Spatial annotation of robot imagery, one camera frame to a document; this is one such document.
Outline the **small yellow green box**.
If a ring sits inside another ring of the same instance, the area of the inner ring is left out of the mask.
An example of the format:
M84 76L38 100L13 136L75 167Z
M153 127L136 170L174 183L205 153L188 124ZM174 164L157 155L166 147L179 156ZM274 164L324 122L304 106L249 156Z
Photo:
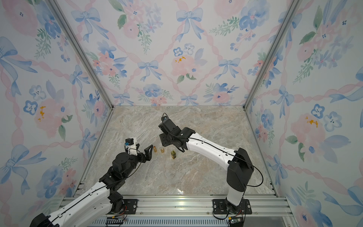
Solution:
M176 158L176 152L174 150L171 151L171 157L172 157L172 159Z

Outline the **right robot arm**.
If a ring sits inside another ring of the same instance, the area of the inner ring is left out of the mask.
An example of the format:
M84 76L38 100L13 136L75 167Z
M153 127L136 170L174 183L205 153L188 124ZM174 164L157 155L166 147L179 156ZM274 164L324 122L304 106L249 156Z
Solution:
M257 170L261 173L252 164L247 151L243 148L234 150L220 146L188 127L180 129L168 116L161 117L158 127L163 132L159 135L162 146L174 145L180 152L197 152L227 171L226 182L229 190L225 199L226 209L233 214L241 212L244 193L248 187L252 187L249 181L253 172Z

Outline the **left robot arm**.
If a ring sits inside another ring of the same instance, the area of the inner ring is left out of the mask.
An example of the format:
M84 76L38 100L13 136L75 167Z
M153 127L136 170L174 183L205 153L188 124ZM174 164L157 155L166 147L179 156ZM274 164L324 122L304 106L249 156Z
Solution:
M138 145L125 146L125 152L116 156L106 174L94 186L59 210L47 216L43 213L37 215L30 226L86 227L109 212L123 213L125 202L118 190L138 164L152 159L153 148L150 145L140 152Z

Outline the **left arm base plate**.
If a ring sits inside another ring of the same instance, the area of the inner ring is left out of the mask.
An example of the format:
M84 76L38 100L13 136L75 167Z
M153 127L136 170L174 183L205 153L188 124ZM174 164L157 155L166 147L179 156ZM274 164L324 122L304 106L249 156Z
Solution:
M123 199L114 203L107 215L136 214L138 199Z

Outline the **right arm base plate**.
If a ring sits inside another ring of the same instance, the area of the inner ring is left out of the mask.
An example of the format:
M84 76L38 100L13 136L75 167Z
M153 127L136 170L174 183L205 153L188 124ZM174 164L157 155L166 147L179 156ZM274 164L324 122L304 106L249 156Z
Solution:
M215 215L222 215L222 214L252 214L251 204L249 200L242 199L239 205L233 205L232 203L228 202L227 199L213 199L213 213Z

